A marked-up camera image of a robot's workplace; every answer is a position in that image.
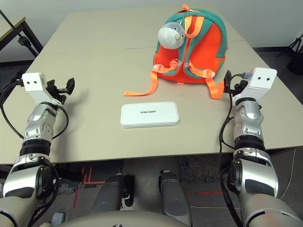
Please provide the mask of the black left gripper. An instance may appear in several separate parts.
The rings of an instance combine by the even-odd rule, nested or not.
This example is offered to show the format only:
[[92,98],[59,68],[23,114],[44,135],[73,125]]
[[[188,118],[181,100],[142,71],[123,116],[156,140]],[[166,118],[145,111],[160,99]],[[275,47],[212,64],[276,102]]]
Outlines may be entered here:
[[62,105],[66,101],[66,96],[63,94],[71,95],[75,88],[75,79],[70,78],[66,83],[66,88],[57,88],[55,85],[55,80],[52,79],[47,82],[46,90],[48,93],[56,100],[58,100]]

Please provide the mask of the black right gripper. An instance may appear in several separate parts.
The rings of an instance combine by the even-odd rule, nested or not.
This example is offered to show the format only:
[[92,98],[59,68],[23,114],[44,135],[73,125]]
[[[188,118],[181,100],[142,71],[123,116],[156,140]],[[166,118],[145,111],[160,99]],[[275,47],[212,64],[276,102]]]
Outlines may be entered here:
[[[225,77],[224,77],[224,93],[231,94],[231,79],[232,74],[229,70],[227,70]],[[244,88],[248,85],[248,81],[241,80],[240,83],[234,85],[233,95],[240,94]]]

